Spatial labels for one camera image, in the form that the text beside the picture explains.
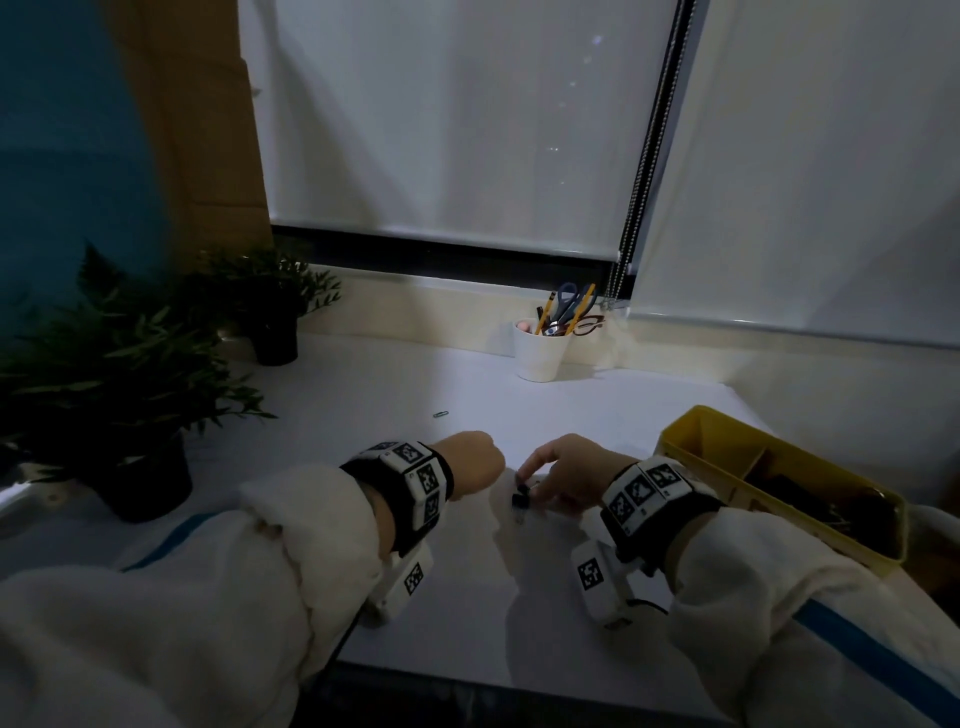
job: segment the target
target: pencil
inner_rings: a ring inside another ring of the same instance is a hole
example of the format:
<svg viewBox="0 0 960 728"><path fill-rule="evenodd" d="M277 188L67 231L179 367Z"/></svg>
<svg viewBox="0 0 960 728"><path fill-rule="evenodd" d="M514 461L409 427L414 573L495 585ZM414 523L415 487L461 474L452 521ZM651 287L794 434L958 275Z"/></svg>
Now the pencil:
<svg viewBox="0 0 960 728"><path fill-rule="evenodd" d="M540 315L540 322L537 324L537 330L534 333L539 336L540 332L543 331L543 325L546 323L546 317L550 315L550 306L553 304L553 300L557 298L556 291L550 291L550 298L546 300L546 304L543 306L543 313Z"/></svg>
<svg viewBox="0 0 960 728"><path fill-rule="evenodd" d="M566 327L564 336L569 336L573 333L573 329L580 323L580 317L583 316L584 311L587 310L587 306L590 304L590 297L593 295L593 289L596 287L596 283L590 284L590 288L587 289L587 294L584 296L584 299L580 301L580 305L577 306L577 312L573 314L573 320L570 321L569 326Z"/></svg>

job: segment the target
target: right hand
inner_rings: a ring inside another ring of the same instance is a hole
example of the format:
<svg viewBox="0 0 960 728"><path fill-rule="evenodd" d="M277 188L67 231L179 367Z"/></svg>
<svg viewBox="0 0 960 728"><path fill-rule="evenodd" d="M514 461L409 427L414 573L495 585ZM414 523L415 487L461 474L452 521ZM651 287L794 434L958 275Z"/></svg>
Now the right hand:
<svg viewBox="0 0 960 728"><path fill-rule="evenodd" d="M516 481L525 483L547 463L556 463L540 485L530 491L534 503L559 497L567 509L582 512L601 504L611 482L639 458L601 448L580 435L564 435L535 449L516 471Z"/></svg>

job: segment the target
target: white jacket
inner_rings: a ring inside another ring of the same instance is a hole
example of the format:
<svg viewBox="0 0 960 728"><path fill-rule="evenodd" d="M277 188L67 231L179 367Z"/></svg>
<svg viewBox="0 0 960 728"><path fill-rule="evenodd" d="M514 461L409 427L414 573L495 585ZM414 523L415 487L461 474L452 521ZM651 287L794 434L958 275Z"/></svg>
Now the white jacket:
<svg viewBox="0 0 960 728"><path fill-rule="evenodd" d="M242 499L166 524L116 570L0 584L3 724L286 726L300 681L380 576L376 524L355 482L319 465L248 484ZM721 510L678 581L670 636L729 715L960 724L960 636L935 639L866 570L787 522Z"/></svg>

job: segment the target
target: pen holder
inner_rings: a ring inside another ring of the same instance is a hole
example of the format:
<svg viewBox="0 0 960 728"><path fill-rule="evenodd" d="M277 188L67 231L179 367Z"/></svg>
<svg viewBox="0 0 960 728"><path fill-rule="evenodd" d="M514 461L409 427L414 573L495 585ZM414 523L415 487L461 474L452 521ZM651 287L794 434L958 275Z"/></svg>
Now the pen holder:
<svg viewBox="0 0 960 728"><path fill-rule="evenodd" d="M537 319L514 321L516 375L529 381L553 381L573 337L537 336L517 328L521 322L529 324L531 331L537 330Z"/></svg>

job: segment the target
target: yellow box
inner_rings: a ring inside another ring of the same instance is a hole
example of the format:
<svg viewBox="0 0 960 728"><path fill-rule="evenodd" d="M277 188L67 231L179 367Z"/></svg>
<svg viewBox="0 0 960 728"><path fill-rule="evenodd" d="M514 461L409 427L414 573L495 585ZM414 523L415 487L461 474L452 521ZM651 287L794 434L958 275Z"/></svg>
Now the yellow box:
<svg viewBox="0 0 960 728"><path fill-rule="evenodd" d="M690 409L663 430L657 442L657 453L682 462L713 488L727 505L781 516L879 576L889 573L906 559L906 502L900 495L715 409L703 405ZM764 453L770 453L768 457L773 458L777 473L788 476L828 502L837 502L864 491L882 493L894 504L897 514L897 556L877 553L747 483L743 478Z"/></svg>

